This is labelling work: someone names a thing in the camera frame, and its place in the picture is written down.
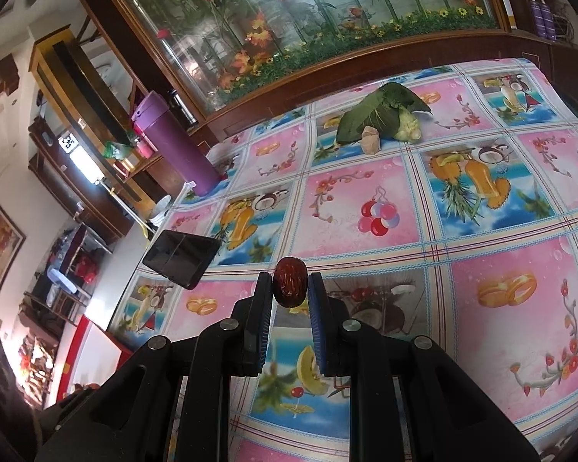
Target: plastic container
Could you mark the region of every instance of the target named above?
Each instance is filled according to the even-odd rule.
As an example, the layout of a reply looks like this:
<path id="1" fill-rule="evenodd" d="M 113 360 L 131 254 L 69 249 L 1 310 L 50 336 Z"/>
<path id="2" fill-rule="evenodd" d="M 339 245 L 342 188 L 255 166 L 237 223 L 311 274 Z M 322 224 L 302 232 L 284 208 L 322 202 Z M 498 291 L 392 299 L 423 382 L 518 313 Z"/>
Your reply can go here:
<path id="1" fill-rule="evenodd" d="M 541 38 L 547 38 L 546 25 L 544 24 L 544 16 L 542 15 L 542 9 L 535 0 L 531 0 L 531 13 L 533 14 L 533 20 L 535 21 L 535 28 L 538 32 L 538 36 Z"/>
<path id="2" fill-rule="evenodd" d="M 544 27 L 546 28 L 546 37 L 553 42 L 556 42 L 556 31 L 555 31 L 555 21 L 552 18 L 552 12 L 550 7 L 546 4 L 544 0 L 539 4 L 539 9 L 542 11 L 542 17 L 544 18 Z"/>
<path id="3" fill-rule="evenodd" d="M 170 111 L 165 99 L 150 92 L 137 106 L 133 121 L 186 182 L 194 194 L 205 196 L 220 182 L 214 166 L 199 151 Z"/>

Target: printed fruit pattern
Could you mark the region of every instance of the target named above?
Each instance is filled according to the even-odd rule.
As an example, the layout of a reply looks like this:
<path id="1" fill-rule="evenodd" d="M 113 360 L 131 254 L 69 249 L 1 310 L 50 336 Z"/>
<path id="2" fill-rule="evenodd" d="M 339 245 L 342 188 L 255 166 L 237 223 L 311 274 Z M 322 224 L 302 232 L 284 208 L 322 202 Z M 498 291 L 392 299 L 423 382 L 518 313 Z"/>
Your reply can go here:
<path id="1" fill-rule="evenodd" d="M 384 236 L 401 222 L 396 205 L 388 201 L 371 199 L 362 205 L 360 213 L 358 229 L 361 233 L 370 231 L 375 236 Z"/>

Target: table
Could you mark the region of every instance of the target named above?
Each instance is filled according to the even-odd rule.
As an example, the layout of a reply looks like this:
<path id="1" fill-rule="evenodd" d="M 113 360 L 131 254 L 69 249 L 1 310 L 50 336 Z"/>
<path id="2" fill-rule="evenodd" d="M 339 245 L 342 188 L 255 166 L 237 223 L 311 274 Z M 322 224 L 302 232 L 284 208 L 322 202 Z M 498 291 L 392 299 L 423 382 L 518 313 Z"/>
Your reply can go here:
<path id="1" fill-rule="evenodd" d="M 336 146 L 388 80 L 213 147 L 225 179 L 161 229 L 219 254 L 192 291 L 139 265 L 109 330 L 133 349 L 196 336 L 300 257 L 356 319 L 435 339 L 545 453 L 578 426 L 578 119 L 529 61 L 475 61 L 393 79 L 432 109 L 418 143 Z M 319 375 L 307 315 L 274 307 L 262 376 L 232 381 L 230 460 L 348 459 L 348 380 Z"/>

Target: black tablet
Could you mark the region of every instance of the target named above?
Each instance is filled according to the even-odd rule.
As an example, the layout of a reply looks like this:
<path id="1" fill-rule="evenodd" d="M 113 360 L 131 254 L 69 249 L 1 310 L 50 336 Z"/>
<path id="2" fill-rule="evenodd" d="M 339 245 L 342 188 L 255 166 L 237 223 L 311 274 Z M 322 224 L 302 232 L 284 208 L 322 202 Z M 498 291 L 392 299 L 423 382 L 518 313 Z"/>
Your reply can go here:
<path id="1" fill-rule="evenodd" d="M 216 238 L 165 229 L 143 257 L 143 265 L 192 290 L 219 248 Z"/>

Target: purple tumbler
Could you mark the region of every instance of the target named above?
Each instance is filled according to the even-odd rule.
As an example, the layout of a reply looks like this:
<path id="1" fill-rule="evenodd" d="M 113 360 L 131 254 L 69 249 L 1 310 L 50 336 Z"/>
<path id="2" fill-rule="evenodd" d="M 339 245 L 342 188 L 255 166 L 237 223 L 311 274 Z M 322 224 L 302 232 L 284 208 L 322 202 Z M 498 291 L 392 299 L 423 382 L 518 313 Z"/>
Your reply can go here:
<path id="1" fill-rule="evenodd" d="M 220 182 L 214 166 L 193 144 L 165 99 L 156 92 L 150 92 L 137 106 L 133 121 L 158 152 L 190 183 L 197 196 L 205 196 Z"/>

